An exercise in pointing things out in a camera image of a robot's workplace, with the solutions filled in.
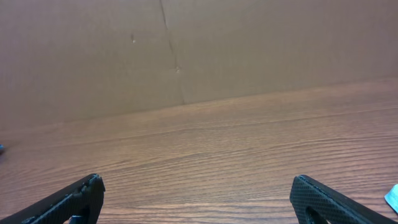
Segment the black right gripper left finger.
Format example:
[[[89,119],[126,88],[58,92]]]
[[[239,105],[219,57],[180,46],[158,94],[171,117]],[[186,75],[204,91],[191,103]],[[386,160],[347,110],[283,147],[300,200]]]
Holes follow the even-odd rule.
[[[90,174],[31,206],[1,220],[10,224],[96,224],[106,189],[101,176]]]

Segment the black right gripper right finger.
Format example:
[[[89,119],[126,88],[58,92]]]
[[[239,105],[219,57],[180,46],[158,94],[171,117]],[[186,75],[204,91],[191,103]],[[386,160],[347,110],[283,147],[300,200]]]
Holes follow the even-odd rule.
[[[299,224],[397,224],[307,175],[294,177],[290,202]]]

